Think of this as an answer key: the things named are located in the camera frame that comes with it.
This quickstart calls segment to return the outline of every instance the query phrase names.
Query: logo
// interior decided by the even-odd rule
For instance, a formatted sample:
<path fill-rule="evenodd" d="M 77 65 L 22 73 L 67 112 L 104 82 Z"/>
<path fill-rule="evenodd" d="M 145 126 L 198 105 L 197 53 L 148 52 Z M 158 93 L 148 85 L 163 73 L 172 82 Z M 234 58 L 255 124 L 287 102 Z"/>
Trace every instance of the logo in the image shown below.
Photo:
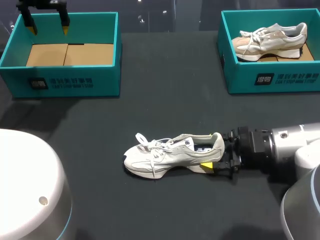
<path fill-rule="evenodd" d="M 46 80 L 43 77 L 32 77 L 32 78 L 29 78 L 28 80 L 32 89 L 35 89 L 35 90 L 48 89 Z"/>
<path fill-rule="evenodd" d="M 259 73 L 256 76 L 254 85 L 270 85 L 274 75 L 274 73 Z"/>

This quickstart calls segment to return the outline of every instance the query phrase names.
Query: robotic arm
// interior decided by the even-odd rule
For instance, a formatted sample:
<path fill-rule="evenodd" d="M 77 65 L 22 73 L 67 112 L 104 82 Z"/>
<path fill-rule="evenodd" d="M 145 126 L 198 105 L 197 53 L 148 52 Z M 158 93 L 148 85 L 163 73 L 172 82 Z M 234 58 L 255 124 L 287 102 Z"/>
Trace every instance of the robotic arm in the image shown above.
<path fill-rule="evenodd" d="M 239 127 L 234 141 L 242 165 L 294 173 L 298 180 L 280 208 L 287 239 L 320 239 L 320 123 L 255 131 Z"/>
<path fill-rule="evenodd" d="M 59 12 L 61 25 L 64 35 L 67 35 L 70 19 L 67 12 L 66 0 L 19 0 L 16 4 L 18 10 L 23 17 L 24 25 L 34 34 L 37 35 L 38 30 L 34 19 L 32 18 L 28 7 L 36 9 L 56 9 Z"/>

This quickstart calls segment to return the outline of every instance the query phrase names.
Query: black surface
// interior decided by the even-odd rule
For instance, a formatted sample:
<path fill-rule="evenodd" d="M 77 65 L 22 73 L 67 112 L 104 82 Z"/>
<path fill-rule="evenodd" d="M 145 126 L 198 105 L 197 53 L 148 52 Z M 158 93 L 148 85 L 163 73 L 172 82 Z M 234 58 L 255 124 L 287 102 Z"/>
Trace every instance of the black surface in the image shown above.
<path fill-rule="evenodd" d="M 320 95 L 229 95 L 216 32 L 123 34 L 120 98 L 12 101 L 0 81 L 0 128 L 32 133 L 60 157 L 79 240 L 283 240 L 285 184 L 258 170 L 227 177 L 169 171 L 145 180 L 124 152 L 182 133 L 226 133 L 319 122 Z"/>

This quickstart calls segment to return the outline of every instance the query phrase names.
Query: cardboard insert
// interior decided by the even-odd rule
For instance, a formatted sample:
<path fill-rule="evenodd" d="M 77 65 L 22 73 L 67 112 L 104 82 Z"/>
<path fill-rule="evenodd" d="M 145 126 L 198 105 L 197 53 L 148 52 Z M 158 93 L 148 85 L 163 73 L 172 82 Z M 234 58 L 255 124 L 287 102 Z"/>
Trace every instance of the cardboard insert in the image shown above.
<path fill-rule="evenodd" d="M 34 44 L 26 66 L 112 65 L 113 44 Z"/>

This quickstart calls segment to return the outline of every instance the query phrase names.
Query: shoe tongue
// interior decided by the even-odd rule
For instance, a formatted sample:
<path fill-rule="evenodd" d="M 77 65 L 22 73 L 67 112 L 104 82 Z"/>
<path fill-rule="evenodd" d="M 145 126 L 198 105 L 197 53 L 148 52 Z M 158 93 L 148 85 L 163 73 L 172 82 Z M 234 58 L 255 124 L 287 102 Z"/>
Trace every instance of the shoe tongue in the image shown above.
<path fill-rule="evenodd" d="M 171 146 L 170 146 L 170 148 L 176 148 L 176 147 L 179 147 L 179 146 L 183 146 L 183 145 L 185 145 L 185 146 L 187 146 L 189 149 L 191 149 L 192 151 L 194 151 L 195 150 L 195 144 L 194 144 L 194 140 L 192 139 L 192 137 L 187 137 L 187 138 L 185 138 L 185 139 L 183 139 L 183 140 L 181 140 L 181 141 L 178 141 L 178 142 L 176 142 L 176 143 L 174 143 L 174 144 L 172 144 Z"/>

